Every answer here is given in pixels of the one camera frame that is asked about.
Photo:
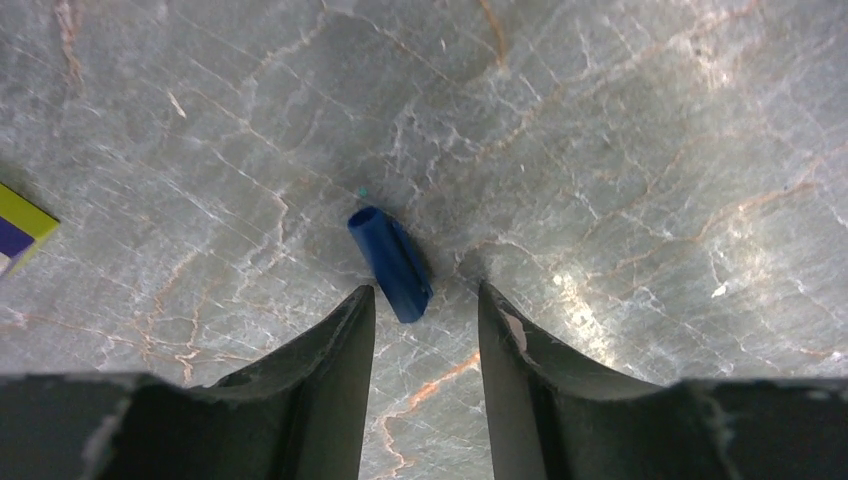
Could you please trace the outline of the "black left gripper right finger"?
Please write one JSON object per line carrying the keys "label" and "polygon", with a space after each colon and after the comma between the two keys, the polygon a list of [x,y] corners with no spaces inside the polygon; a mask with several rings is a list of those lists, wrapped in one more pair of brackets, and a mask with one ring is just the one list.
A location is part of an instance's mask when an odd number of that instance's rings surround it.
{"label": "black left gripper right finger", "polygon": [[494,286],[478,338],[498,479],[843,479],[843,378],[685,379],[608,368],[528,320]]}

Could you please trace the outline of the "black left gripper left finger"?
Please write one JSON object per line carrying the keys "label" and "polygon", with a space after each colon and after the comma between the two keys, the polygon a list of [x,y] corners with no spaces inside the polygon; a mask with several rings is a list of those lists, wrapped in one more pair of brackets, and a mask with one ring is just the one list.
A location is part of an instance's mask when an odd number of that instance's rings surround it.
{"label": "black left gripper left finger", "polygon": [[1,379],[5,479],[354,479],[375,292],[209,387],[146,372]]}

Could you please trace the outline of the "blue marker cap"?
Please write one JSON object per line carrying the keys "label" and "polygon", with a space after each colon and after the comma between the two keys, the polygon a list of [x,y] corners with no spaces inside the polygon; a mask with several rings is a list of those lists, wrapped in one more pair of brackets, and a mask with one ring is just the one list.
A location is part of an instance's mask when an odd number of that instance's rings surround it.
{"label": "blue marker cap", "polygon": [[383,210],[364,207],[347,228],[400,323],[425,314],[433,290],[425,266],[404,228]]}

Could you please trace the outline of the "colourful toy block stack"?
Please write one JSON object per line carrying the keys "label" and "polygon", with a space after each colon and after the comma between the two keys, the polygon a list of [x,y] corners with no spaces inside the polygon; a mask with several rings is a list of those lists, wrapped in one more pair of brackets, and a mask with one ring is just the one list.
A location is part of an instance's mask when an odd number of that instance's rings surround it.
{"label": "colourful toy block stack", "polygon": [[1,185],[1,278],[20,270],[46,243],[60,221]]}

